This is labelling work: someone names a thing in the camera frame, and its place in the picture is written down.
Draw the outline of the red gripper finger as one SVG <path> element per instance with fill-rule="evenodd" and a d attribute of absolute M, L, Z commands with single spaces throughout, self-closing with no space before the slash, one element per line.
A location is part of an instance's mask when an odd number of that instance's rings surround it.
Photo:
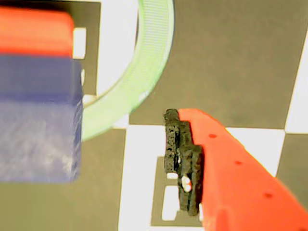
<path fill-rule="evenodd" d="M 193 108 L 164 114 L 164 169 L 179 205 L 207 231 L 305 231 L 307 210 L 226 128 Z"/>

